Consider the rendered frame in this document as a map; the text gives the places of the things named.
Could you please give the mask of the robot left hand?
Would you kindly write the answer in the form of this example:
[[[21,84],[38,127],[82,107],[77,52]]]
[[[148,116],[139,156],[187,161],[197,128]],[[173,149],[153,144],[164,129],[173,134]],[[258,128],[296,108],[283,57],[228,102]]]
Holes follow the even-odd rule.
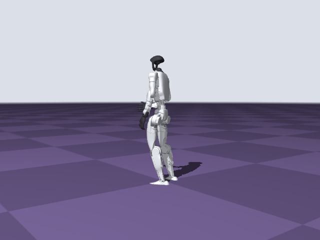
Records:
[[[140,128],[141,128],[142,130],[146,130],[146,129],[144,128],[144,123],[145,123],[146,118],[148,117],[148,115],[149,115],[149,112],[148,112],[148,111],[145,113],[145,115],[142,114],[142,117],[141,117],[141,119],[140,119],[140,121],[139,121],[139,126],[140,126]]]

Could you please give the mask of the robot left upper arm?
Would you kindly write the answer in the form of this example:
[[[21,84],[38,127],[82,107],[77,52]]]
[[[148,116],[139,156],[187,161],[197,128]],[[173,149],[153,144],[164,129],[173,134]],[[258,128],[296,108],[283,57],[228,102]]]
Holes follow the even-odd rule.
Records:
[[[150,89],[150,97],[154,98],[156,96],[155,89],[156,89],[156,80],[158,79],[157,72],[151,72],[148,75],[149,78],[149,89]]]

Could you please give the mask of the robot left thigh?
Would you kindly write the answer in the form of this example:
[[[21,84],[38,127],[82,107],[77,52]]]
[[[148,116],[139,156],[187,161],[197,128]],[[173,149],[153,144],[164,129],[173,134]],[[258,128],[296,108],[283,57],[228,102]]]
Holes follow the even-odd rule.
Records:
[[[153,148],[158,148],[160,151],[160,155],[162,153],[162,149],[159,146],[156,146],[156,140],[158,135],[158,129],[157,125],[159,126],[162,121],[161,114],[156,113],[155,115],[152,115],[148,119],[147,123],[147,129],[146,129],[146,136],[147,136],[147,143],[149,146],[149,149],[152,153]]]

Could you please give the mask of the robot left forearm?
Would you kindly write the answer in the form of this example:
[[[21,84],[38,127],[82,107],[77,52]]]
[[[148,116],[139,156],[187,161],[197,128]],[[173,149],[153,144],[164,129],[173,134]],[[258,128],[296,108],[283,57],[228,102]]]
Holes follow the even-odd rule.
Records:
[[[150,114],[150,110],[151,110],[153,101],[154,101],[154,100],[151,98],[151,91],[149,90],[149,91],[147,92],[146,104],[145,104],[145,108],[144,108],[144,110],[143,110],[143,114],[144,114],[144,115],[146,114],[146,112],[149,112],[149,114]],[[148,114],[148,115],[149,115],[149,114]]]

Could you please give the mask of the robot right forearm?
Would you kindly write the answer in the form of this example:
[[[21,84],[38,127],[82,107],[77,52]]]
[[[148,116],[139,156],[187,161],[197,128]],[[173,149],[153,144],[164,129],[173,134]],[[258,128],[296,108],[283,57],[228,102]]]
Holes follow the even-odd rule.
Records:
[[[151,106],[151,107],[154,108],[154,109],[157,109],[157,106],[158,106],[157,103],[160,103],[160,102],[152,103],[152,106]],[[164,104],[165,104],[165,103],[166,103],[166,102],[164,102]]]

